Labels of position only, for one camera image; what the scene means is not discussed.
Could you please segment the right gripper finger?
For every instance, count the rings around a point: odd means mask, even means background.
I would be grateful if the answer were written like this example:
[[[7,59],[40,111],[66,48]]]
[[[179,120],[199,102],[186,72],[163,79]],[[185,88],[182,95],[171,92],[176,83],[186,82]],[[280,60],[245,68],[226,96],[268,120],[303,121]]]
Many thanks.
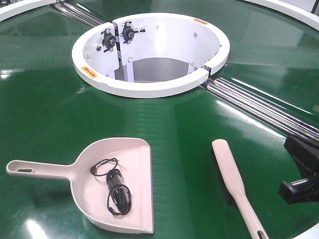
[[[319,201],[319,176],[300,179],[294,182],[283,181],[280,184],[279,195],[292,205]]]
[[[303,178],[319,174],[319,142],[297,135],[286,138],[284,148],[293,158]]]

